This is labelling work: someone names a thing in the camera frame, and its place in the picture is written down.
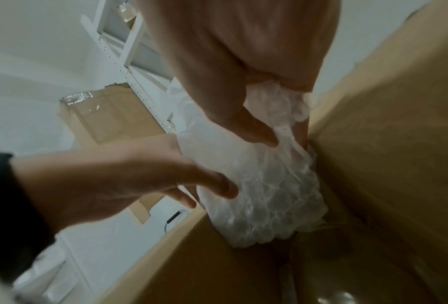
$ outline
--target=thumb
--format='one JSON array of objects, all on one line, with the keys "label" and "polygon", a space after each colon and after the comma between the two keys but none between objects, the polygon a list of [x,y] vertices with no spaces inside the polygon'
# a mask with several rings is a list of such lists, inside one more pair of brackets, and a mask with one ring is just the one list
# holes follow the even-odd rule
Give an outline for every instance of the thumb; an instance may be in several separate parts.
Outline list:
[{"label": "thumb", "polygon": [[277,147],[279,144],[274,131],[268,125],[252,116],[252,114],[250,114],[244,107],[242,107],[236,116],[229,120],[213,120],[213,122],[231,131],[247,142],[263,143],[270,147]]},{"label": "thumb", "polygon": [[185,170],[179,170],[179,185],[203,186],[214,194],[227,199],[233,199],[239,194],[237,185],[224,174],[209,170],[196,163],[188,166]]}]

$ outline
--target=hand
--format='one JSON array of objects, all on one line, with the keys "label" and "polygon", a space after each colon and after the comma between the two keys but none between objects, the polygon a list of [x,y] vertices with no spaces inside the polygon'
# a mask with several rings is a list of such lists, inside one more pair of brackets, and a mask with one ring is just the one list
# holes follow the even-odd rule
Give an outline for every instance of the hand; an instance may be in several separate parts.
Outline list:
[{"label": "hand", "polygon": [[184,206],[198,200],[196,185],[216,195],[237,196],[235,183],[182,156],[175,135],[116,142],[95,149],[14,158],[14,174],[55,233],[78,223],[115,215],[151,192],[162,192]]},{"label": "hand", "polygon": [[[340,0],[138,0],[151,35],[189,95],[248,142],[278,144],[243,107],[246,85],[311,92],[334,38]],[[307,124],[300,143],[307,139]]]}]

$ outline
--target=white shelving rack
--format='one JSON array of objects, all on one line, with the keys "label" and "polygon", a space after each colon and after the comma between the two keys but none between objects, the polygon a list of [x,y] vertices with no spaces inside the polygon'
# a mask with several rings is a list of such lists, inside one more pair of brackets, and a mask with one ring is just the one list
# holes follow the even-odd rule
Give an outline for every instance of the white shelving rack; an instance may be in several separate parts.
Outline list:
[{"label": "white shelving rack", "polygon": [[[162,106],[162,100],[152,99],[145,90],[151,87],[159,91],[159,96],[164,96],[172,81],[172,74],[164,65],[149,36],[146,35],[141,13],[137,14],[134,25],[125,40],[106,32],[109,26],[112,27],[109,21],[112,21],[112,14],[115,14],[114,6],[117,6],[115,0],[99,0],[94,20],[91,21],[87,16],[82,15],[80,23],[116,69],[124,75],[128,84],[162,128],[167,133],[175,133],[174,124],[171,121],[173,117],[171,107]],[[149,66],[154,73],[139,66]]]}]

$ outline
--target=bubble-wrapped package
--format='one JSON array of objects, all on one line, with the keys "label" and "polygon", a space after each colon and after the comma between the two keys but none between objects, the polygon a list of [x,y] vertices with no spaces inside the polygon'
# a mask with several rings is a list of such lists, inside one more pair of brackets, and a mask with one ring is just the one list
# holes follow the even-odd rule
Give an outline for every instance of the bubble-wrapped package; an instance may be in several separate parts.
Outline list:
[{"label": "bubble-wrapped package", "polygon": [[182,129],[177,139],[182,154],[221,172],[239,187],[233,200],[203,187],[197,192],[212,224],[233,247],[286,239],[295,231],[310,231],[327,212],[314,172],[316,156],[294,139],[292,126],[309,117],[306,100],[274,82],[250,86],[244,106],[275,132],[279,146],[245,142],[211,123],[180,84],[168,91]]}]

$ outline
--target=cardboard box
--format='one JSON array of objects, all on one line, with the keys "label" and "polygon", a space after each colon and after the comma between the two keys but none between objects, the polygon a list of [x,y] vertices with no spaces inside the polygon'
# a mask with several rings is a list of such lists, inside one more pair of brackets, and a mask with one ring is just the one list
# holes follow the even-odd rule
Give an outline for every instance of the cardboard box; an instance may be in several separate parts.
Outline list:
[{"label": "cardboard box", "polygon": [[[128,84],[64,97],[59,115],[82,148],[165,134]],[[162,197],[160,193],[142,196],[130,209],[144,223],[149,218],[148,211]]]},{"label": "cardboard box", "polygon": [[[448,0],[324,96],[310,144],[331,211],[373,218],[448,283]],[[281,262],[269,245],[231,249],[197,208],[100,303],[281,303]]]}]

